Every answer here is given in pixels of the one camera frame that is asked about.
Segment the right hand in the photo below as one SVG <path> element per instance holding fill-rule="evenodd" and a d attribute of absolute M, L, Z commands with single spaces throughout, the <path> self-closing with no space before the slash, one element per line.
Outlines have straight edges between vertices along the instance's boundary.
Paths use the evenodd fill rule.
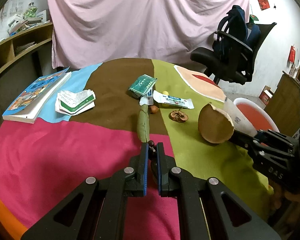
<path fill-rule="evenodd" d="M 274 193 L 270 197 L 270 210 L 276 211 L 281 207 L 284 200 L 290 201 L 293 208 L 288 212 L 285 222 L 287 224 L 295 225 L 300 221 L 300 194 L 292 194 L 285 191 L 281 189 L 281 186 L 277 183 L 272 183 L 270 186 L 274 190 Z"/>

